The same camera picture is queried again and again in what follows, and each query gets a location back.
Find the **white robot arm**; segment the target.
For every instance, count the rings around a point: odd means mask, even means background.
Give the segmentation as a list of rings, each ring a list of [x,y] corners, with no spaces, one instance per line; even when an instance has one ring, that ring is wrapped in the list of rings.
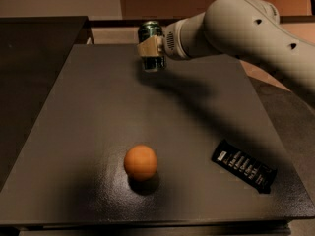
[[[263,0],[216,0],[205,12],[162,28],[138,30],[138,53],[146,71],[173,60],[226,54],[256,65],[310,106],[315,106],[315,44],[280,25],[277,8]]]

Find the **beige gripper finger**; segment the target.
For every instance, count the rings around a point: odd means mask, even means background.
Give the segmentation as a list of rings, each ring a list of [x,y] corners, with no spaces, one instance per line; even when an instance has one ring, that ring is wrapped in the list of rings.
[[[151,36],[137,45],[141,57],[161,57],[163,55],[163,38]]]

